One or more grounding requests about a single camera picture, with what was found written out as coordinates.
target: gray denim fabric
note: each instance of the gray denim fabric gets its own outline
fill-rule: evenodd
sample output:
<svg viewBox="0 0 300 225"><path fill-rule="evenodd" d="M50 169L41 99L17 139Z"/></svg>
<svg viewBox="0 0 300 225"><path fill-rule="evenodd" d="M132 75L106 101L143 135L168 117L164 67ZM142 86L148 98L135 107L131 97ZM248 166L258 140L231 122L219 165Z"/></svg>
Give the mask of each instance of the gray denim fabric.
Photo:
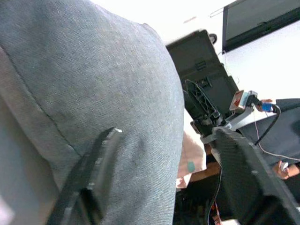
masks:
<svg viewBox="0 0 300 225"><path fill-rule="evenodd" d="M184 103L155 31L87 0L2 0L0 47L0 94L57 185L118 127L121 146L104 159L103 224L171 224Z"/></svg>

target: white cable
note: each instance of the white cable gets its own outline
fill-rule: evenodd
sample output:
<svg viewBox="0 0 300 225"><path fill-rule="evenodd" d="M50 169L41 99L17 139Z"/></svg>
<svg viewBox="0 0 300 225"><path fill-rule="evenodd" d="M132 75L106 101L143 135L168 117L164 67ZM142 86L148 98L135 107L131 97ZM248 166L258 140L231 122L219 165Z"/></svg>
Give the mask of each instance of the white cable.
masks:
<svg viewBox="0 0 300 225"><path fill-rule="evenodd" d="M259 134L258 134L258 128L257 128L257 124L256 124L256 119L255 119L255 110L253 111L253 115L254 115L254 123L255 123L255 128L256 128L256 133L257 133L257 138L259 138ZM287 158L287 159L291 159L291 160L296 160L296 161L300 161L300 159L298 158L292 158L292 157L288 157L288 156L283 156L283 155L278 155L278 154L274 154L271 152L266 151L265 149L262 148L261 144L258 143L258 146L261 148L261 150L264 153L267 153L269 155L275 156L275 157L279 157L279 158Z"/></svg>

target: teal patch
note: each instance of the teal patch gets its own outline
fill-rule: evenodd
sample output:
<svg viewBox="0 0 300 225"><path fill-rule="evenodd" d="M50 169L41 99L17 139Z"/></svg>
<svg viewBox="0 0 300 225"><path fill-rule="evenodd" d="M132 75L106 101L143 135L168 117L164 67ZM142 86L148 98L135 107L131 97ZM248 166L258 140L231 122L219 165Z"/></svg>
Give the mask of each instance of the teal patch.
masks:
<svg viewBox="0 0 300 225"><path fill-rule="evenodd" d="M195 164L194 162L188 162L187 163L187 169L190 173L194 172L195 171Z"/></svg>

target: gray pants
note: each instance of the gray pants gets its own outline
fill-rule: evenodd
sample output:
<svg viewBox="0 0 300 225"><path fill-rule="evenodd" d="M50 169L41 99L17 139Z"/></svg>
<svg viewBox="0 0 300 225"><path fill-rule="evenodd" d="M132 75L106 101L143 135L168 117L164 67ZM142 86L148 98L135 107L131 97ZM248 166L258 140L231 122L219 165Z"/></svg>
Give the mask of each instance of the gray pants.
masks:
<svg viewBox="0 0 300 225"><path fill-rule="evenodd" d="M183 94L148 25L87 0L0 1L0 94L59 187L101 132L122 129L103 224L172 223Z"/></svg>

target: pink fabric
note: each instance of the pink fabric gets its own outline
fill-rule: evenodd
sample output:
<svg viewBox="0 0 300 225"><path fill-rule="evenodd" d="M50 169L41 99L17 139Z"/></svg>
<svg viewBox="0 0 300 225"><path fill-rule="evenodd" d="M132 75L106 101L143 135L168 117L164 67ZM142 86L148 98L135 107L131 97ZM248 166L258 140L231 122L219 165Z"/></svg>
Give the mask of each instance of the pink fabric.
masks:
<svg viewBox="0 0 300 225"><path fill-rule="evenodd" d="M192 121L191 116L185 110L183 144L176 180L176 188L186 188L192 173L206 169L206 154L204 151L204 145L200 140L200 135L197 134L190 125L190 122ZM192 172L189 171L189 163L195 168Z"/></svg>

